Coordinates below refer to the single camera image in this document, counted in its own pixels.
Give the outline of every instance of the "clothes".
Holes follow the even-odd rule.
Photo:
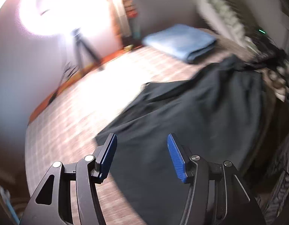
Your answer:
[[[188,185],[177,178],[167,135],[208,162],[230,160],[239,168],[258,137],[261,74],[243,71],[236,56],[206,66],[190,80],[148,83],[97,136],[117,134],[110,172],[132,208],[149,225],[179,223]]]
[[[216,38],[202,30],[187,25],[174,25],[166,30],[150,34],[142,41],[186,63],[193,63],[201,55],[214,48]]]

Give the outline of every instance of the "blue folded cloth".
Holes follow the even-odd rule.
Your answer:
[[[170,54],[184,62],[194,59],[214,48],[216,38],[204,31],[177,24],[166,30],[150,34],[142,44]]]

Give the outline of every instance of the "blue gripper pad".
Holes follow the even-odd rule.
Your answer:
[[[114,134],[109,142],[105,155],[100,164],[100,179],[105,179],[108,176],[116,148],[117,136]]]
[[[172,134],[169,134],[167,137],[167,148],[178,178],[181,179],[183,183],[186,183],[187,175],[185,161],[182,158]]]

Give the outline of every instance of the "black fabric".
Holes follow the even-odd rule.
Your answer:
[[[232,56],[190,80],[149,83],[96,136],[102,145],[109,133],[117,134],[110,172],[147,224],[177,225],[187,197],[189,186],[177,178],[167,150],[169,133],[207,161],[231,160],[237,168],[253,148],[263,82],[260,73],[244,68]]]

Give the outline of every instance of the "bed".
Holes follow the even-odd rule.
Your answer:
[[[201,57],[198,64],[186,64],[151,47],[142,47],[110,61],[105,70],[92,71],[66,89],[27,128],[25,165],[30,194],[53,162],[73,163],[91,154],[96,148],[97,133],[118,116],[145,83],[187,80],[202,67],[220,62],[232,53],[245,61],[253,56],[236,43],[221,36],[217,38],[216,48]],[[97,192],[108,225],[145,224],[117,188],[111,174],[103,184],[97,185]],[[79,224],[76,199],[72,183],[73,221]]]

